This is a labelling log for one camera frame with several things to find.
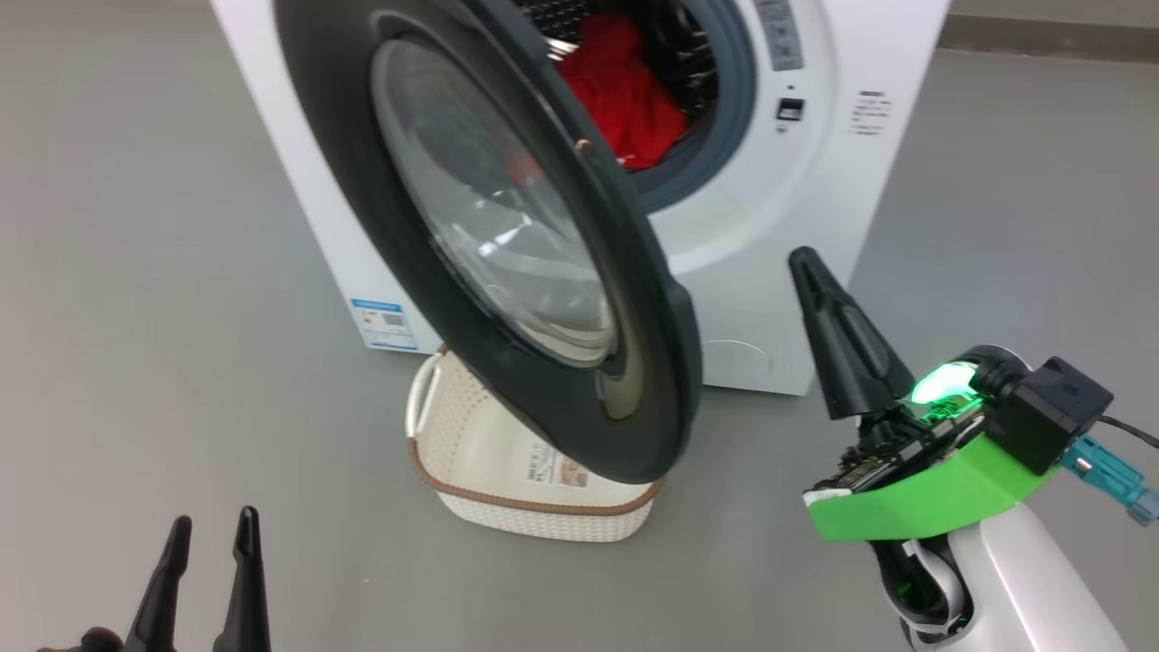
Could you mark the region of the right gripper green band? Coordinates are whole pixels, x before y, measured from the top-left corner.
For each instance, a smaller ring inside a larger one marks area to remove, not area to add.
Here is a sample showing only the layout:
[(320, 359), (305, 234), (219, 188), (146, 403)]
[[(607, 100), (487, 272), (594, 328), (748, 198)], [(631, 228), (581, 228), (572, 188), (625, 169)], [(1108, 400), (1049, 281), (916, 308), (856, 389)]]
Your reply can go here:
[[(914, 375), (816, 249), (790, 252), (790, 277), (829, 417), (883, 413)], [(832, 542), (931, 539), (1026, 501), (1055, 471), (1036, 474), (987, 435), (986, 413), (965, 406), (918, 418), (899, 411), (870, 425), (840, 469), (804, 492), (815, 530)]]

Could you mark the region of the blue energy label sticker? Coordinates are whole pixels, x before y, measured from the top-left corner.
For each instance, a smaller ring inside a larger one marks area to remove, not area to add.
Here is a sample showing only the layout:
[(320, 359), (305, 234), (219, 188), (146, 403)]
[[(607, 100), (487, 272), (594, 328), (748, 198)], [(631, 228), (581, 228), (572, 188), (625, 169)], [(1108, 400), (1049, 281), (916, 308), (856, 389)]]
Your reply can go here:
[(393, 302), (350, 300), (360, 338), (372, 350), (420, 351), (403, 309)]

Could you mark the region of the stainless steel washing machine drum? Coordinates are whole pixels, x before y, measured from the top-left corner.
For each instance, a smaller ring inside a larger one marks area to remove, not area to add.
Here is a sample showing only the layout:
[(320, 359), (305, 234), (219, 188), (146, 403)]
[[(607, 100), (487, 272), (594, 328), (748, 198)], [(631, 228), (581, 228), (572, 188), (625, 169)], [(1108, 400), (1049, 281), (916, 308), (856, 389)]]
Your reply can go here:
[(637, 27), (642, 57), (693, 127), (719, 100), (719, 75), (708, 34), (681, 0), (511, 0), (562, 63), (580, 49), (582, 21), (620, 12)]

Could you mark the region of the cream laundry basket brown rim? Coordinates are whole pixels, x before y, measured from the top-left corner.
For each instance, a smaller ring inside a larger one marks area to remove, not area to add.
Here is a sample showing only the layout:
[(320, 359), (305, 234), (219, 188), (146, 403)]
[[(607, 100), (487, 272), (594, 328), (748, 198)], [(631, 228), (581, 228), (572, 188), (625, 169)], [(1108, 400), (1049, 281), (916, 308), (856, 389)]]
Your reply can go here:
[(414, 378), (404, 427), (411, 466), (451, 513), (513, 535), (615, 543), (646, 523), (663, 488), (617, 483), (589, 469), (586, 488), (526, 482), (530, 445), (551, 444), (502, 406), (447, 347), (424, 360)]

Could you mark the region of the red shorts white stripe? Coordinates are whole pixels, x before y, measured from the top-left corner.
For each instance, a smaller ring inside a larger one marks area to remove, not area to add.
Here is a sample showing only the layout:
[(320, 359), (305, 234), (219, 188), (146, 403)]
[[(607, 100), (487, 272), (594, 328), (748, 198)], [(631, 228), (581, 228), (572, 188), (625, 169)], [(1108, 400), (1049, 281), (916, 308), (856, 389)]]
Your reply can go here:
[(637, 46), (585, 43), (556, 69), (626, 169), (659, 164), (686, 131), (684, 113)]

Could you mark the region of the round white filter cover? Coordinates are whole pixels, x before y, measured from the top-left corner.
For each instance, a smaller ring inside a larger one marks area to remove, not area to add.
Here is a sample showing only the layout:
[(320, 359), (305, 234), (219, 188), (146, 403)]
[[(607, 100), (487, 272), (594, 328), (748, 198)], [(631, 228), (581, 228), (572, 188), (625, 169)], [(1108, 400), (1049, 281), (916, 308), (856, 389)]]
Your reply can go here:
[(704, 384), (707, 387), (771, 391), (771, 358), (761, 347), (742, 340), (707, 340)]

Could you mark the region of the white front-load washing machine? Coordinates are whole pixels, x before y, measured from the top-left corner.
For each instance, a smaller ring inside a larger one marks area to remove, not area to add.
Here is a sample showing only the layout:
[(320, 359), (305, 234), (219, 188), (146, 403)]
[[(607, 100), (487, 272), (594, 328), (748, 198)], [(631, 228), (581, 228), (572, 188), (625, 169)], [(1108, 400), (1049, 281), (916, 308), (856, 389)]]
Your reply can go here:
[[(790, 72), (771, 68), (753, 1), (738, 3), (759, 71), (748, 132), (704, 190), (648, 213), (704, 342), (761, 347), (770, 393), (803, 395), (814, 368), (786, 257), (819, 246), (848, 279), (952, 0), (790, 0), (804, 54)], [(803, 120), (777, 120), (779, 98), (804, 98)]]

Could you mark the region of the paper basket label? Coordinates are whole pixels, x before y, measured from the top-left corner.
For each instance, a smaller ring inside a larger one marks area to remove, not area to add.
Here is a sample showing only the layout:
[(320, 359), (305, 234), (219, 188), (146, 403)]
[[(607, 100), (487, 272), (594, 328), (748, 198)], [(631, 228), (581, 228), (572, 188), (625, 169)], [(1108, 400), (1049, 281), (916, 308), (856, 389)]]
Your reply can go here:
[(586, 488), (589, 470), (555, 448), (532, 442), (527, 450), (524, 479), (538, 485)]

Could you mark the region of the black round glass washer door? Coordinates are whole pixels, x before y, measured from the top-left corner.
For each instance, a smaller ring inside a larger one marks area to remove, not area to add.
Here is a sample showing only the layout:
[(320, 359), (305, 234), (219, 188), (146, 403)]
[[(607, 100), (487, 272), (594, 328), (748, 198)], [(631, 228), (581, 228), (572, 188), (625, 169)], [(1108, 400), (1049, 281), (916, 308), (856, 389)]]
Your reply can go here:
[(607, 479), (687, 447), (701, 340), (637, 191), (511, 0), (276, 0), (302, 113), (389, 271), (523, 425)]

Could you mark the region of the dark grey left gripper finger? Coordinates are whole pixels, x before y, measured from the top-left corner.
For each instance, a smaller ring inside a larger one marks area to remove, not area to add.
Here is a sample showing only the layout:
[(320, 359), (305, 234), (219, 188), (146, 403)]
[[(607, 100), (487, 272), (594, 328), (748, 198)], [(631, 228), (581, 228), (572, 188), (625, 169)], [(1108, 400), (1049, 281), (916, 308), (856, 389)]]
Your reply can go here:
[(233, 557), (235, 581), (225, 624), (216, 636), (214, 652), (272, 652), (262, 539), (255, 507), (245, 506), (240, 512)]
[(121, 652), (177, 652), (174, 647), (177, 627), (178, 583), (189, 562), (192, 520), (178, 517), (172, 523), (156, 569), (150, 576), (127, 638)]

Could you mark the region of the grey rubber door gasket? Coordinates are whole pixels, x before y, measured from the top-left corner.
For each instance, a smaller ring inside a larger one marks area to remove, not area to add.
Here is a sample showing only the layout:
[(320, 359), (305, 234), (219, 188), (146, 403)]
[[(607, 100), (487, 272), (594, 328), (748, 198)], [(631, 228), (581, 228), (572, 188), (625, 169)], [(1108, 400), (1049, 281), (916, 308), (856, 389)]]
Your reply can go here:
[(648, 212), (690, 198), (717, 177), (739, 149), (755, 111), (758, 59), (739, 0), (681, 0), (693, 12), (714, 49), (719, 75), (716, 107), (687, 129), (659, 164), (630, 173)]

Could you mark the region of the grey warning sticker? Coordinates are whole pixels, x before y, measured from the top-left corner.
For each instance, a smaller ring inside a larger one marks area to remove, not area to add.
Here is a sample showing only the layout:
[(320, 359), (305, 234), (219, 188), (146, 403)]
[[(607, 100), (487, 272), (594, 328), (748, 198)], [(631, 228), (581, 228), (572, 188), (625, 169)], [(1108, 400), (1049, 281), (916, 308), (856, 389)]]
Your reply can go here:
[(800, 45), (799, 21), (795, 20), (790, 0), (752, 0), (761, 22), (771, 68), (777, 72), (803, 69), (804, 54)]

